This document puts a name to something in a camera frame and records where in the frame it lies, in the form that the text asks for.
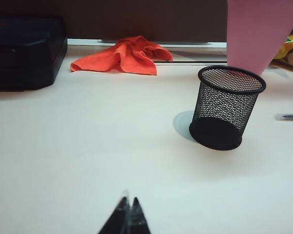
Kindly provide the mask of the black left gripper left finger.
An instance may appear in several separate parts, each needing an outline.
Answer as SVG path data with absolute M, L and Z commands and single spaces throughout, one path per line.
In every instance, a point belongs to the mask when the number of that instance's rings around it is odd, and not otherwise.
M 110 217 L 100 229 L 99 234 L 126 234 L 129 213 L 130 205 L 128 198 L 123 196 L 117 203 Z

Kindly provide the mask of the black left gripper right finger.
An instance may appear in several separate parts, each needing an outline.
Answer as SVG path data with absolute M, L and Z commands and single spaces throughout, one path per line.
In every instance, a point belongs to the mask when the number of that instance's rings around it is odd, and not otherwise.
M 137 197 L 134 198 L 130 211 L 130 233 L 151 234 L 143 209 Z

